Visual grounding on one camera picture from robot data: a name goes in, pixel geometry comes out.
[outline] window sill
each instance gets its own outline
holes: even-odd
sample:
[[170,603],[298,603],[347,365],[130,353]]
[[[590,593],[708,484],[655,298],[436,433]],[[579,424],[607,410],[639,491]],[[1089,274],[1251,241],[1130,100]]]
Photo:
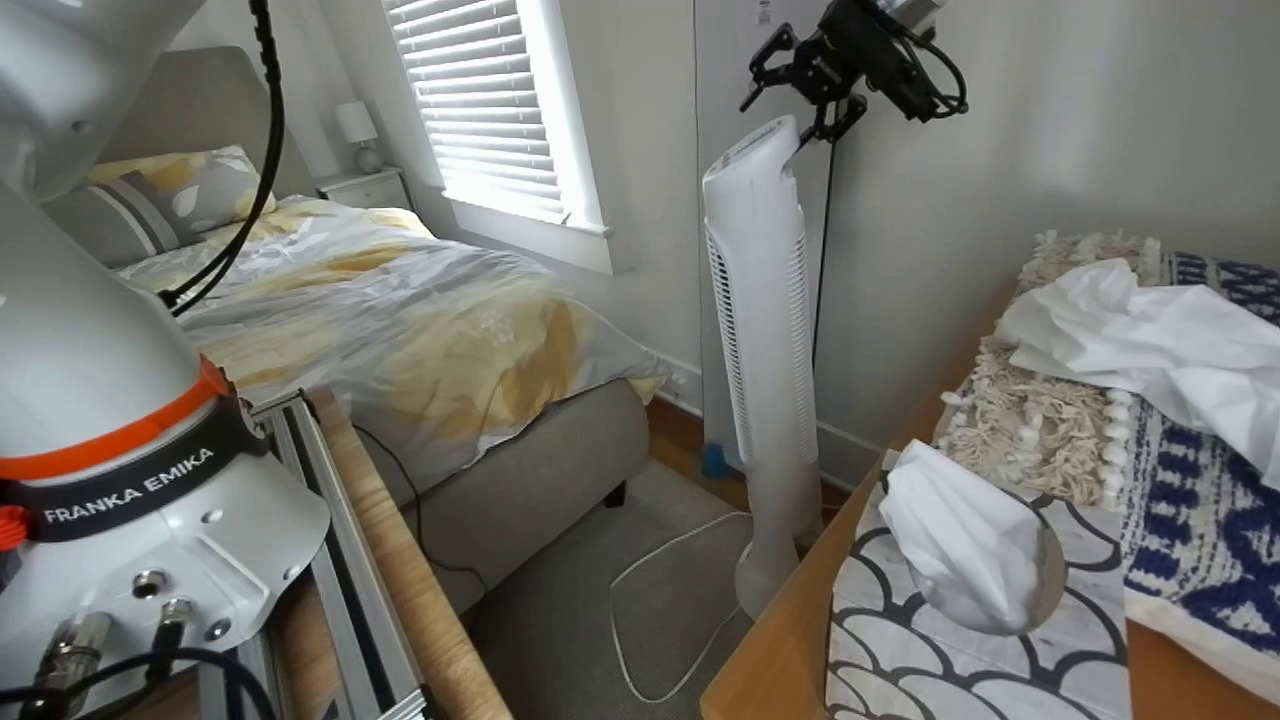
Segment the window sill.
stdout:
[[458,229],[474,230],[477,241],[509,242],[533,255],[550,255],[584,271],[616,274],[623,271],[607,229],[571,229],[533,216],[513,216],[496,208],[479,208],[468,201],[448,196]]

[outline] white tower fan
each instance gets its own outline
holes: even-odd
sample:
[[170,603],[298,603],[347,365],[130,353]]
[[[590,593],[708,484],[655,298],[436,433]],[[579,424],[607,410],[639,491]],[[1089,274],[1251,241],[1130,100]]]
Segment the white tower fan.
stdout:
[[796,120],[779,115],[705,173],[705,242],[754,504],[754,543],[735,565],[747,614],[800,565],[796,540],[821,527],[804,208],[790,173],[796,149]]

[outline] window blind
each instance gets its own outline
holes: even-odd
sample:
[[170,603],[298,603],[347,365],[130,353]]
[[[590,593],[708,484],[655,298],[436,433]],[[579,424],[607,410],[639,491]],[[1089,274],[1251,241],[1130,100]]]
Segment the window blind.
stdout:
[[518,0],[387,0],[445,196],[565,219]]

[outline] gray carpet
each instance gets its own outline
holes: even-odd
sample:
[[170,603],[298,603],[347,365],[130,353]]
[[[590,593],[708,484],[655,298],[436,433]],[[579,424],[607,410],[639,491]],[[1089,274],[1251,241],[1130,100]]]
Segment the gray carpet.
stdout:
[[[734,569],[747,519],[662,463],[627,484],[623,508],[596,508],[550,552],[499,584],[474,630],[504,700],[520,720],[684,720],[697,717],[705,684],[747,627],[735,613]],[[691,530],[650,565],[653,549]],[[614,650],[614,618],[646,697],[664,697],[713,639],[690,684],[646,702],[623,684]]]

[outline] wooden table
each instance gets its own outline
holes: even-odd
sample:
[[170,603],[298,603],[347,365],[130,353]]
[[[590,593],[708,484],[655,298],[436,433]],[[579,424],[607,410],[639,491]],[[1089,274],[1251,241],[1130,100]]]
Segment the wooden table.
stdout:
[[[458,720],[509,720],[513,712],[504,697],[496,693],[346,409],[331,398],[331,391],[312,391],[312,409],[436,712]],[[293,717],[322,717],[337,693],[337,657],[329,649],[322,593],[308,589],[308,581],[282,601],[277,630]],[[172,693],[157,697],[144,717],[197,717],[194,684],[176,684]]]
[[[945,389],[958,389],[968,360],[948,370]],[[918,424],[900,435],[932,435],[941,398],[932,398]],[[821,720],[830,684],[830,609],[846,552],[851,549],[857,519],[872,495],[868,476],[821,530],[804,565],[783,581],[766,614],[728,657],[708,684],[705,720]],[[1130,684],[1135,720],[1280,720],[1280,706],[1249,697],[1233,678],[1206,668],[1174,639],[1130,625]]]

